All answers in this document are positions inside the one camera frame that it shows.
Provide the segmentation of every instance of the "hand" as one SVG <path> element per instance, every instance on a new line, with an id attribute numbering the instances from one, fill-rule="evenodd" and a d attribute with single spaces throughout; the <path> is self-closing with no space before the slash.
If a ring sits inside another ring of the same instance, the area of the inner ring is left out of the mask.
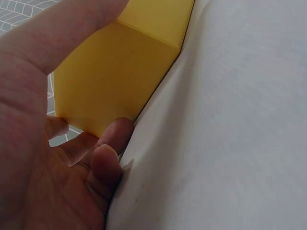
<path id="1" fill-rule="evenodd" d="M 47 75 L 127 1 L 62 0 L 0 37 L 0 229 L 105 227 L 133 124 L 119 118 L 99 141 L 82 133 L 51 148 L 68 125 L 46 118 Z"/>

